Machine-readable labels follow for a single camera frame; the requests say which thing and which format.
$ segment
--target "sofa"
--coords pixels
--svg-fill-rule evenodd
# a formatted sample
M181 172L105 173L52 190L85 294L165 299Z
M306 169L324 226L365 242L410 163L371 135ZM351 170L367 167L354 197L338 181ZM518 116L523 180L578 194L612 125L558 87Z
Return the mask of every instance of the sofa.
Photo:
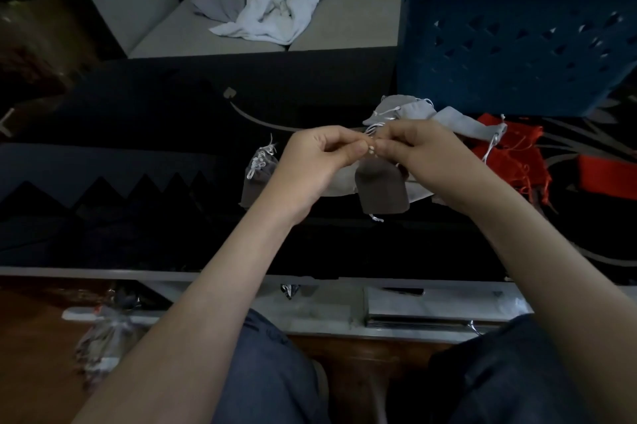
M129 58L395 46L401 0L321 0L290 47L212 34L190 0L92 0Z

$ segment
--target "blue pants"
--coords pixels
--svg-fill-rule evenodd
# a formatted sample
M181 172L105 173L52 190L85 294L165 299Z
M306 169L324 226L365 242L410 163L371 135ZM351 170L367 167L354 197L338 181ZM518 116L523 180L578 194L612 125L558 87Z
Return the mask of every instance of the blue pants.
M404 402L397 407L404 415L396 421L594 422L548 336L529 315L434 355L417 382L422 388L410 385L402 393ZM388 420L391 424L391 413ZM212 423L329 423L312 362L253 310L243 323Z

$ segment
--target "forearm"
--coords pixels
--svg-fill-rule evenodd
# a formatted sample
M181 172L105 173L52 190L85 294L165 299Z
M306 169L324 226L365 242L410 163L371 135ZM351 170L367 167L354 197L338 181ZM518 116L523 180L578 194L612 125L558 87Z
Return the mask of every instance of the forearm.
M209 423L243 319L290 228L259 199L74 423Z
M469 211L606 422L637 415L637 307L508 186Z

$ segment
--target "red drawstring pouch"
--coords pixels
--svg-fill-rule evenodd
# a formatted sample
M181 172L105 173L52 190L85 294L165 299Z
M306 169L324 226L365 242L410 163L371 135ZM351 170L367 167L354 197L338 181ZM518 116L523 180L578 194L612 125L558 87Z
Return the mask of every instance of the red drawstring pouch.
M637 201L637 164L580 155L578 165L583 190Z
M484 114L478 122L487 126L497 125L501 120ZM541 187L542 202L548 203L548 185L551 176L546 170L542 154L535 142L542 136L541 126L528 126L518 122L506 122L506 132L487 158L488 167L521 194L532 197L531 188ZM473 153L482 158L489 143L479 142Z

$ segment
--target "brown floor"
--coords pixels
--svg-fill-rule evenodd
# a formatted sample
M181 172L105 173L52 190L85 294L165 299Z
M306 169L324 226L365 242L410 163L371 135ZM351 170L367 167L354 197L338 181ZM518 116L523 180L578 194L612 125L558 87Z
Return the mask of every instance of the brown floor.
M84 403L73 350L89 325L61 319L65 308L94 305L104 281L0 278L0 413L3 423L66 424ZM323 364L334 424L377 422L389 378L426 367L445 344L297 335Z

